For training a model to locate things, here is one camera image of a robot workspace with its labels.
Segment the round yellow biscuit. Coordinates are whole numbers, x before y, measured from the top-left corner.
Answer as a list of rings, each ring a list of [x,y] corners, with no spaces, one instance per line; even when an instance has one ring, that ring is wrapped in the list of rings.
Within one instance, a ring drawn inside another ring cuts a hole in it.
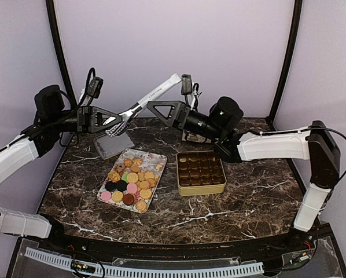
[[[114,191],[111,196],[112,200],[115,203],[120,203],[123,200],[123,197],[124,197],[124,194],[123,192],[120,192],[120,191]]]

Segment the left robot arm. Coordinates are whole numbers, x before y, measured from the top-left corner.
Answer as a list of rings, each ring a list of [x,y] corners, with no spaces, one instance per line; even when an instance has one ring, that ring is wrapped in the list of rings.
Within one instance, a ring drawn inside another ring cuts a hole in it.
[[[28,181],[31,185],[35,180],[44,182],[50,171],[42,171],[33,163],[50,152],[63,133],[96,133],[122,121],[119,115],[91,105],[99,97],[101,87],[101,81],[92,81],[85,87],[79,103],[71,109],[65,109],[65,93],[58,85],[50,85],[35,96],[33,124],[0,150],[0,193],[1,187],[15,178],[19,181],[12,185],[14,192],[19,191],[20,182]],[[0,205],[1,234],[46,239],[56,252],[65,252],[69,239],[52,229],[53,220],[36,214],[31,208]]]

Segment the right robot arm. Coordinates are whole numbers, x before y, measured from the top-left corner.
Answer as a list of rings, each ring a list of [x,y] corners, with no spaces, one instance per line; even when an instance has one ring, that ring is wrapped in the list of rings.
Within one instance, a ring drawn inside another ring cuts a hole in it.
[[[283,239],[288,251],[305,242],[327,196],[340,180],[340,150],[323,122],[287,131],[247,131],[235,127],[244,113],[230,97],[221,97],[209,115],[192,110],[182,101],[150,101],[147,108],[167,126],[187,130],[212,141],[214,151],[227,163],[260,159],[303,159],[310,161],[310,184],[293,223],[294,230]]]

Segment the square floral plate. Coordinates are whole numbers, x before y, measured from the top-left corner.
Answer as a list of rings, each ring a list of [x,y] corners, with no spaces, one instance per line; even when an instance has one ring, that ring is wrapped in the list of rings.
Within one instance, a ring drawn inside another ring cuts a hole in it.
[[[191,133],[187,130],[184,130],[182,132],[182,141],[196,142],[196,143],[200,143],[200,144],[210,144],[211,143],[210,139],[205,138],[199,134]]]

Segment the silver tin lid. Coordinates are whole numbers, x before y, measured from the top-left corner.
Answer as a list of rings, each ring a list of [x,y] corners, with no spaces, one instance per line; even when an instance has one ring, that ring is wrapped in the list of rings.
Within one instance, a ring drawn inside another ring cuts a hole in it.
[[[134,141],[127,132],[120,136],[110,137],[103,133],[93,139],[97,153],[103,160],[121,154],[125,149],[135,146]]]

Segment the green sandwich cookie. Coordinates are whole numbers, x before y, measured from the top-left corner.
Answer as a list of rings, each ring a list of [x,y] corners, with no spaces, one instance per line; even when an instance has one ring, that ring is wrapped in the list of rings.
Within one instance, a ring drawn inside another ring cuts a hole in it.
[[[127,176],[129,175],[129,172],[125,172],[123,173],[122,175],[122,180],[125,181],[126,183],[128,183],[128,179],[127,179]]]

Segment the gold cookie tin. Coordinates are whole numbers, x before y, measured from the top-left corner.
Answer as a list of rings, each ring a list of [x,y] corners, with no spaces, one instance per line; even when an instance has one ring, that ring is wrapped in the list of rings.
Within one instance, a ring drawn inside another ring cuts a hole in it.
[[[176,172],[181,196],[223,193],[227,184],[223,163],[214,151],[177,153]]]

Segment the black sandwich cookie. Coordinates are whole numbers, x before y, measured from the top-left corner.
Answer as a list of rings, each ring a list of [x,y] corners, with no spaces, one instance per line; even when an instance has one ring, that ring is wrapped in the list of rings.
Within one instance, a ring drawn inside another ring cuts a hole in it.
[[[127,185],[128,183],[125,182],[124,180],[119,180],[117,183],[116,183],[116,189],[120,192],[124,192],[127,190]]]
[[[116,189],[116,183],[112,181],[108,181],[105,184],[105,189],[109,192],[113,192]]]

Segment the pink sandwich cookie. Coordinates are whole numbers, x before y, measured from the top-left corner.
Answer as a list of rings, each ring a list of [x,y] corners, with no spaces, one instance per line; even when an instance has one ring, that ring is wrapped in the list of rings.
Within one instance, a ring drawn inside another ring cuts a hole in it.
[[[109,191],[104,191],[100,194],[102,201],[108,202],[112,197],[112,194]]]
[[[136,183],[128,183],[127,184],[127,192],[136,194],[138,192],[138,185]]]

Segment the brown chocolate cookie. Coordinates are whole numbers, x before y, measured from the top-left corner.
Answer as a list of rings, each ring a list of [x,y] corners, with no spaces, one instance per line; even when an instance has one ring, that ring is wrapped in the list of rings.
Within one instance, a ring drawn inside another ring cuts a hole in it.
[[[132,193],[125,194],[123,196],[123,203],[126,206],[132,206],[135,203],[135,196]]]

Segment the swirl butter cookie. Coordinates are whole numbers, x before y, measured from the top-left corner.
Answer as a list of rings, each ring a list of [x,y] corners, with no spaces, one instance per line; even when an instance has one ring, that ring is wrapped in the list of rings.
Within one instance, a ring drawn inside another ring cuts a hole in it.
[[[148,208],[147,203],[144,200],[139,200],[136,202],[136,209],[140,211],[141,213],[145,212]]]

